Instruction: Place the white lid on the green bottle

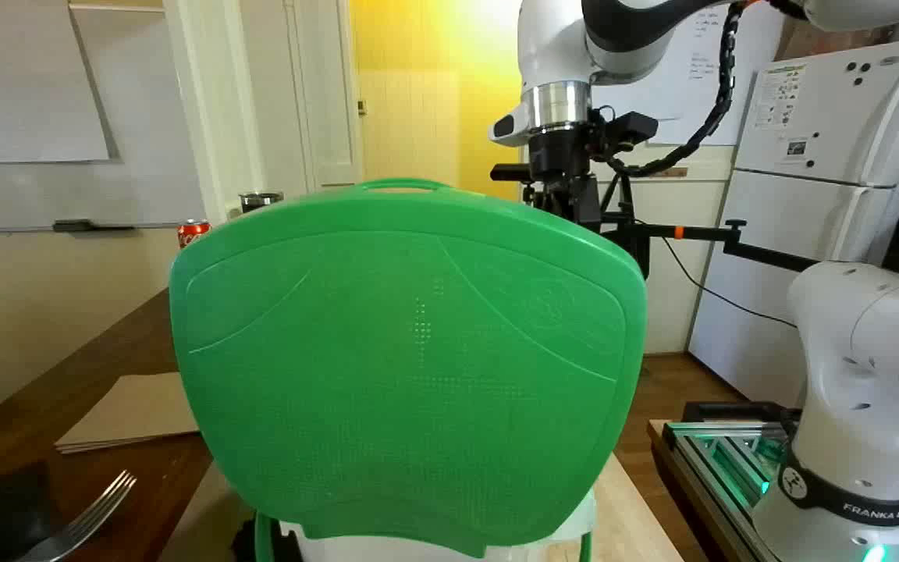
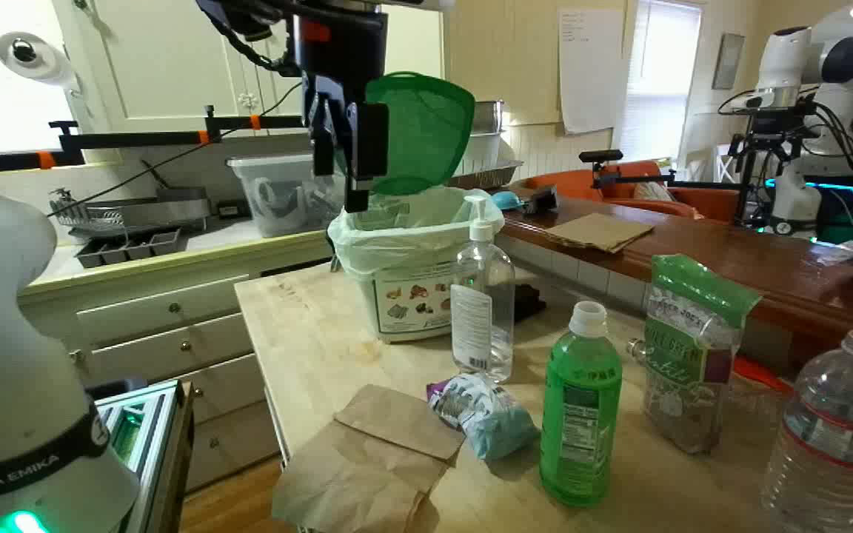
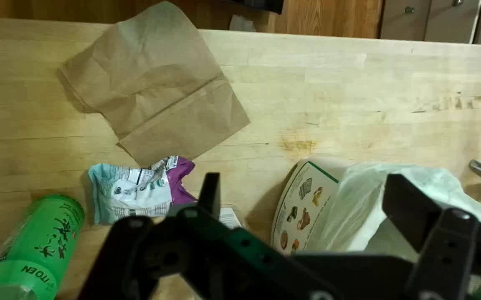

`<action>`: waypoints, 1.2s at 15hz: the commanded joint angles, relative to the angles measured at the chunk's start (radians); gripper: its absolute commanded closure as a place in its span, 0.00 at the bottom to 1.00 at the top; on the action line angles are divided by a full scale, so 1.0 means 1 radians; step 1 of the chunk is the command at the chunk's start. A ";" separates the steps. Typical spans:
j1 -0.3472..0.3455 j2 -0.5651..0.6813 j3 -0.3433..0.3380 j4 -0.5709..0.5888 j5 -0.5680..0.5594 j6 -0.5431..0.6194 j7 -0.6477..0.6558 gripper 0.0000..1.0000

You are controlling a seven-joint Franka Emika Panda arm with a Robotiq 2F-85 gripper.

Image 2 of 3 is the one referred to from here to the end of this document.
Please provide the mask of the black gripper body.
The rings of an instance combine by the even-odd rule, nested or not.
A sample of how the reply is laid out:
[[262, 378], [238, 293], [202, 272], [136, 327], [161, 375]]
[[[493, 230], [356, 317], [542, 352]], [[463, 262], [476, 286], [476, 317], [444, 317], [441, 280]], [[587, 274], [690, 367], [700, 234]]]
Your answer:
[[356, 107], [367, 104], [367, 84], [385, 73], [387, 16], [337, 4], [300, 4], [293, 30], [296, 65], [306, 79], [306, 123], [312, 130], [318, 96], [330, 96], [336, 157], [345, 157], [350, 173]]

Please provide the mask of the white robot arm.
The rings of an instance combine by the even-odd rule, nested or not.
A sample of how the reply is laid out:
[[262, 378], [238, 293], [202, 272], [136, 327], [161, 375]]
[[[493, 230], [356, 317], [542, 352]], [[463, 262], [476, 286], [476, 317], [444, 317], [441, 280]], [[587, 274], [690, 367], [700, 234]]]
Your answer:
[[53, 250], [47, 215], [0, 194], [0, 533], [118, 533], [139, 477], [63, 344], [22, 309]]

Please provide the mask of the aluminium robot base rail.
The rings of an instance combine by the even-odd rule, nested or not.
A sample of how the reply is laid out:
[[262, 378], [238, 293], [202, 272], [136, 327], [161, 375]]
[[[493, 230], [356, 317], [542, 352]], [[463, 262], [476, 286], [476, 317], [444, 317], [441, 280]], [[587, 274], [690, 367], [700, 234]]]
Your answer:
[[179, 533], [192, 455], [192, 392], [182, 378], [97, 400], [109, 444], [136, 477], [116, 533]]

